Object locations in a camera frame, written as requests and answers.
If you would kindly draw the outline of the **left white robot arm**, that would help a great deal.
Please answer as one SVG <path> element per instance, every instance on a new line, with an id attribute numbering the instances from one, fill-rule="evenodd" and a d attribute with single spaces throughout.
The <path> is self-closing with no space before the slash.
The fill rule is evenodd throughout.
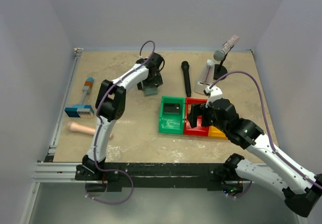
<path id="1" fill-rule="evenodd" d="M 125 111 L 126 94 L 134 87 L 142 91 L 144 86 L 158 88 L 162 85 L 160 71 L 164 64 L 165 60 L 161 55 L 152 53 L 148 58 L 137 60 L 122 76 L 112 81 L 102 81 L 96 100 L 96 131 L 87 154 L 76 167 L 76 180 L 91 181 L 102 178 L 106 171 L 103 168 L 110 134 Z"/>

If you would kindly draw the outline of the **black VIP card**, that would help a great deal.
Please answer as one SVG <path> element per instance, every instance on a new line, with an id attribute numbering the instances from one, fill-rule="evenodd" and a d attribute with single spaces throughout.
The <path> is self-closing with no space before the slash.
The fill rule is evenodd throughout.
<path id="1" fill-rule="evenodd" d="M 163 103 L 164 115 L 180 115 L 181 106 L 178 103 Z"/>

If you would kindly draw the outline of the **sage green card holder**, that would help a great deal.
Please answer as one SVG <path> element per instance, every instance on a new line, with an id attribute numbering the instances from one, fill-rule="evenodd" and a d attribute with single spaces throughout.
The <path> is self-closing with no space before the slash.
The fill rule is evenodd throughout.
<path id="1" fill-rule="evenodd" d="M 158 94 L 158 89 L 156 86 L 143 87 L 143 93 L 145 97 L 155 96 Z"/>

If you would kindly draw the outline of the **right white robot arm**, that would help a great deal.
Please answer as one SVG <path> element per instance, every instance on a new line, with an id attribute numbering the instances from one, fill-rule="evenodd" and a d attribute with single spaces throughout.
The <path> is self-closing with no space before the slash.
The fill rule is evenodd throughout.
<path id="1" fill-rule="evenodd" d="M 202 126 L 216 127 L 231 143 L 252 153 L 268 167 L 261 171 L 249 160 L 232 155 L 225 163 L 239 177 L 270 189 L 295 214 L 309 216 L 321 198 L 321 174 L 302 167 L 279 149 L 254 122 L 239 117 L 228 99 L 193 104 L 187 116 L 192 128 L 197 126 L 198 117 L 202 118 Z"/>

